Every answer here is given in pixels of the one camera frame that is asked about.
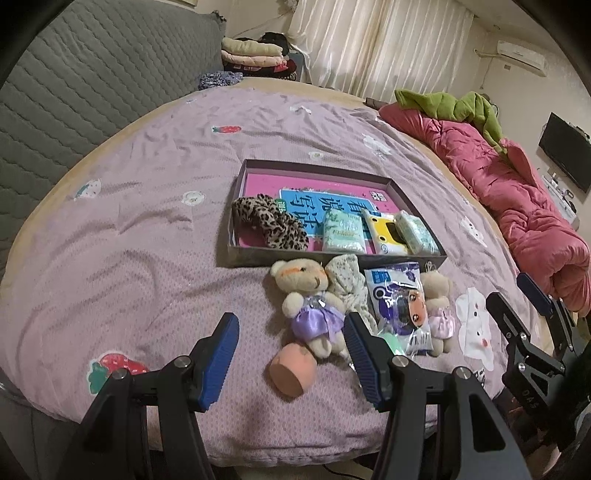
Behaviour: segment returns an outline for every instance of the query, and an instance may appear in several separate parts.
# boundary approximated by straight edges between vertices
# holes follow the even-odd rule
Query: gray quilted mattress
[[[19,228],[80,159],[222,70],[225,23],[154,0],[75,0],[0,90],[0,278]]]

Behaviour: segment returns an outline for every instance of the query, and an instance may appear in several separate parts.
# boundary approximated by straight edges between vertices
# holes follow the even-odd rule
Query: bear's purple dress
[[[291,330],[302,342],[324,334],[328,334],[333,342],[335,333],[340,332],[344,325],[345,315],[327,305],[321,295],[314,295],[304,299],[304,306],[291,321]]]

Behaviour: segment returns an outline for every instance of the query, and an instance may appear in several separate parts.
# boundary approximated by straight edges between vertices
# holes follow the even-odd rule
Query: small teddy bear
[[[455,318],[449,306],[449,279],[438,271],[421,273],[421,283],[425,293],[429,327],[433,350],[431,356],[449,353],[456,327]]]
[[[277,286],[287,293],[281,310],[291,319],[291,330],[318,358],[335,353],[350,360],[343,325],[345,305],[326,291],[329,279],[318,262],[300,258],[279,260],[271,267]]]

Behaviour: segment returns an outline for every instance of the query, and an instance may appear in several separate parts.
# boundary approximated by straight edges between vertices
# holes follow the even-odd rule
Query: curtain
[[[450,88],[473,17],[456,0],[300,0],[288,39],[312,84],[392,102]]]

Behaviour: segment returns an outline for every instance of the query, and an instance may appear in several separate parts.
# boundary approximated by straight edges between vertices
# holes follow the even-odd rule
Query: green cloth
[[[410,90],[395,90],[394,94],[402,109],[413,108],[436,120],[468,122],[474,125],[492,148],[499,153],[506,153],[499,145],[503,132],[495,111],[479,93],[469,92],[459,100],[445,92],[422,95]]]

